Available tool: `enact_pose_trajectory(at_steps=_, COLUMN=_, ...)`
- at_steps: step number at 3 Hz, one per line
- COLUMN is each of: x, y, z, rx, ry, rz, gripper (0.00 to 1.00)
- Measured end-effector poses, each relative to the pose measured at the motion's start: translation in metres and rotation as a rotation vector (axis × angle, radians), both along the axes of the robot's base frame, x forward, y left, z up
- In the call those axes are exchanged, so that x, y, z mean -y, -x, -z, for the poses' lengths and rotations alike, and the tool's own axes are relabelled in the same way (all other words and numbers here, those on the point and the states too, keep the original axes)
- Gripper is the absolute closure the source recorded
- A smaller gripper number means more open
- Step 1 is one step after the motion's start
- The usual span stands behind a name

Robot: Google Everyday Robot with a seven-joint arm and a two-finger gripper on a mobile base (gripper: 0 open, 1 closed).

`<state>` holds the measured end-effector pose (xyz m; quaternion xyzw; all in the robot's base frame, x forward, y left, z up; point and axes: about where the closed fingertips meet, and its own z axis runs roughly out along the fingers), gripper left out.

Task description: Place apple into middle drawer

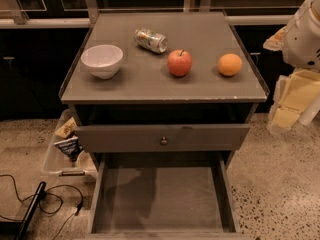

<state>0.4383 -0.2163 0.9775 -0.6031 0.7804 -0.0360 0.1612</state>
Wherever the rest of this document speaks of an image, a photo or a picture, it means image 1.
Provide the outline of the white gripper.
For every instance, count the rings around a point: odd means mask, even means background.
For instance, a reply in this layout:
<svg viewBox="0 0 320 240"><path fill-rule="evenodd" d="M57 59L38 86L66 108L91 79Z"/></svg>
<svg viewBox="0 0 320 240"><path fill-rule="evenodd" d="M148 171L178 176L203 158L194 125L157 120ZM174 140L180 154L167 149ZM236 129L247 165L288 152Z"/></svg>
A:
<svg viewBox="0 0 320 240"><path fill-rule="evenodd" d="M268 130L280 134L296 123L308 126L320 111L320 72L314 71L320 69L320 0L305 0L286 28L269 37L263 47L282 50L283 60L297 67L276 83Z"/></svg>

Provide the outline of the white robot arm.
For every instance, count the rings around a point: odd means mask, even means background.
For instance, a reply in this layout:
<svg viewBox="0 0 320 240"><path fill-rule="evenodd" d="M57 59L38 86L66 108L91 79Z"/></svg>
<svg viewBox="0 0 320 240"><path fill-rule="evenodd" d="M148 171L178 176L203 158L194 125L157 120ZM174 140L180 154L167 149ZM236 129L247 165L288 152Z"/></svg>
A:
<svg viewBox="0 0 320 240"><path fill-rule="evenodd" d="M284 62L294 68L276 83L268 130L282 133L297 122L309 125L320 111L320 0L305 0L263 47L281 51Z"/></svg>

